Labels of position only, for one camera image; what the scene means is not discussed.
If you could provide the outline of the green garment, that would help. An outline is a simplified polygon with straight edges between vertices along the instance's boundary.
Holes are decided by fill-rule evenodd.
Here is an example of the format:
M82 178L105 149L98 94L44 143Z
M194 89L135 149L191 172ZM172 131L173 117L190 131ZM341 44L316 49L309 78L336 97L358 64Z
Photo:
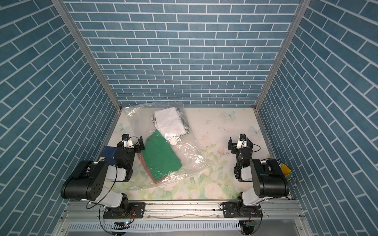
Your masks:
M182 168L180 159L157 129L147 138L142 155L154 179L157 181Z

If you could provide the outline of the red garment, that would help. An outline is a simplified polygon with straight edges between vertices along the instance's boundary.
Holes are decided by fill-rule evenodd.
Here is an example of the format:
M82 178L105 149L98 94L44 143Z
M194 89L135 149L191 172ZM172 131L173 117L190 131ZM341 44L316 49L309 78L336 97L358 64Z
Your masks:
M160 183L160 181L157 181L157 180L154 179L154 177L153 177L153 175L152 175L150 169L148 168L146 162L144 161L144 158L143 158L142 153L138 153L137 156L138 156L138 159L139 159L139 161L141 162L143 168L145 169L145 171L147 172L148 176L150 177L150 179L151 179L155 184Z

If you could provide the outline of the clear plastic vacuum bag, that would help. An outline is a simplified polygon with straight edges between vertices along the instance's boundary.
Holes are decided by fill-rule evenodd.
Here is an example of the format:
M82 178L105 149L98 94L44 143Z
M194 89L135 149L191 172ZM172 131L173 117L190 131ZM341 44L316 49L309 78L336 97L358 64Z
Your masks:
M128 190L176 183L206 169L181 102L153 102L125 110L133 134L145 149L137 154Z

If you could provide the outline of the white patterned tank top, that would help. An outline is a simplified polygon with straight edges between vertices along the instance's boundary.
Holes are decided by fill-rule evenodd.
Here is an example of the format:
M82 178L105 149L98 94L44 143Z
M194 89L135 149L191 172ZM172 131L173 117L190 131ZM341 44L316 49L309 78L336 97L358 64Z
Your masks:
M176 107L169 107L154 111L152 122L155 128L167 140L179 140L181 136L190 133L189 125L183 117L183 113Z

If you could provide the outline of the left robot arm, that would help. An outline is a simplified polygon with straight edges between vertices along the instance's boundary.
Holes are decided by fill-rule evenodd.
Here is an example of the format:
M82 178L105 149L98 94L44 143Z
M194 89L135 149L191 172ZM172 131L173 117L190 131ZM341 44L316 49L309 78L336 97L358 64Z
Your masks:
M113 155L114 164L106 160L97 163L81 161L61 188L61 197L86 200L104 207L104 219L142 219L145 203L130 203L128 196L106 187L105 182L124 183L131 180L135 155L145 149L143 137L123 134Z

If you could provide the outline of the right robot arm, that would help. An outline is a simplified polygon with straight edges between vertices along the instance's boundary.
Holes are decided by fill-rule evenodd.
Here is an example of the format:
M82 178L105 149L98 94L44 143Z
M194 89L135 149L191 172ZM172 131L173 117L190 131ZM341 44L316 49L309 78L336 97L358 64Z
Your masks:
M227 149L236 155L234 176L239 182L252 183L253 187L241 192L235 202L221 205L225 218L262 217L260 204L271 199L287 197L290 193L288 181L280 163L275 159L255 159L254 144L245 134L240 134L236 143L230 139Z

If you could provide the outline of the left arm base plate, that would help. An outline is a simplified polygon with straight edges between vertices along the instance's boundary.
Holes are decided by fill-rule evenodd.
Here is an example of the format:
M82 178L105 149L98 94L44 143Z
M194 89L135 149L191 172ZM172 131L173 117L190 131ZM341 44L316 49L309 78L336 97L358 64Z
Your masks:
M104 219L142 219L145 211L145 202L128 202L119 207L106 207Z

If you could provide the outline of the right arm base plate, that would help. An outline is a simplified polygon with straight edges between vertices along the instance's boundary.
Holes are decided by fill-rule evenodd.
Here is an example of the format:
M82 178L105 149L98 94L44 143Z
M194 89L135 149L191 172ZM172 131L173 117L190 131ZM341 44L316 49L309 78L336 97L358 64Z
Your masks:
M237 202L222 202L220 210L223 213L224 218L236 218L236 217L254 217L262 218L262 210L259 206L245 206Z

